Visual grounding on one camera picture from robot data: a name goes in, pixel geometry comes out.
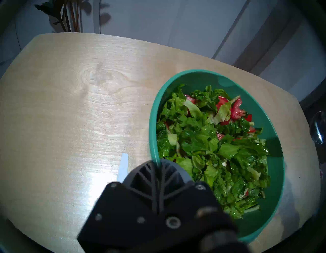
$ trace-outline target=lettuce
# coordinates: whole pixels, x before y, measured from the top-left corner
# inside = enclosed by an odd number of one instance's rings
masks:
[[[230,119],[237,97],[231,100],[224,90],[207,86],[190,94],[196,98],[193,104],[185,99],[182,86],[162,106],[157,119],[160,158],[175,161],[194,181],[205,181],[233,219],[258,210],[257,199],[266,197],[264,188],[271,182],[266,140],[258,137],[262,128],[249,134],[250,123],[244,118],[221,125]],[[230,100],[219,110],[218,96]],[[218,140],[216,133],[224,136]]]

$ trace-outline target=tomato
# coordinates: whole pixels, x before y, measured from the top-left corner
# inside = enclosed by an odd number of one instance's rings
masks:
[[[231,119],[240,119],[241,117],[245,116],[245,110],[241,110],[240,106],[242,104],[241,98],[238,98],[232,108],[231,108]]]
[[[216,107],[217,107],[217,109],[220,109],[220,107],[222,105],[224,105],[225,103],[228,102],[228,99],[226,99],[225,97],[222,97],[222,96],[218,96],[218,98],[220,99],[220,101],[217,103]]]
[[[249,114],[246,118],[244,118],[246,121],[251,122],[252,121],[252,114]]]
[[[189,95],[185,95],[185,97],[186,97],[186,99],[187,100],[189,100],[190,102],[192,102],[193,104],[195,104],[196,103],[196,101],[197,101],[197,99],[195,99],[195,98],[192,98],[191,96],[189,96]]]
[[[254,133],[254,132],[256,132],[256,129],[254,127],[250,126],[249,133]]]
[[[225,135],[219,134],[218,132],[216,132],[216,136],[217,136],[218,140],[220,141]]]
[[[223,121],[221,122],[221,126],[225,126],[225,125],[228,125],[230,123],[230,119],[228,121]]]
[[[192,102],[193,104],[195,104],[195,103],[197,102],[197,99],[192,98],[191,96],[189,96],[189,95],[187,95],[187,94],[185,94],[185,98],[186,98],[187,100],[189,100],[190,102]]]

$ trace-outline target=screw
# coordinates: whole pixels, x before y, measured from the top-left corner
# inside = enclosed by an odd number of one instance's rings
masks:
[[[139,224],[143,224],[145,221],[146,221],[146,220],[145,220],[144,217],[138,217],[138,218],[137,218],[137,223],[139,223]]]
[[[177,229],[181,226],[181,221],[179,218],[171,216],[165,220],[165,224],[171,229]]]
[[[102,220],[102,215],[100,213],[98,213],[96,216],[95,216],[95,220],[96,221],[100,221]]]
[[[195,188],[196,188],[197,190],[206,190],[206,187],[203,186],[203,185],[201,185],[201,184],[197,184],[197,185],[195,185]]]

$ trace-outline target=table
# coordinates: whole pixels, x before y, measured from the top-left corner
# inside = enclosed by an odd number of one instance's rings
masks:
[[[316,209],[319,164],[295,97],[243,70],[203,56],[115,36],[35,37],[0,80],[0,203],[28,237],[54,252],[83,252],[76,237],[96,199],[117,178],[150,160],[154,98],[173,75],[206,69],[246,89],[281,141],[285,186],[275,217],[250,243],[262,252],[300,228]]]

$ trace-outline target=white wall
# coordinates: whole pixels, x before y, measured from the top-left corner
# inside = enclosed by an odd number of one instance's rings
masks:
[[[212,57],[245,0],[102,0],[112,18],[102,34],[167,45]]]
[[[259,76],[299,101],[322,82],[326,77],[326,52],[307,20]]]
[[[251,0],[215,60],[233,65],[264,24],[278,0]]]
[[[167,45],[182,0],[102,0],[111,20],[101,33]]]

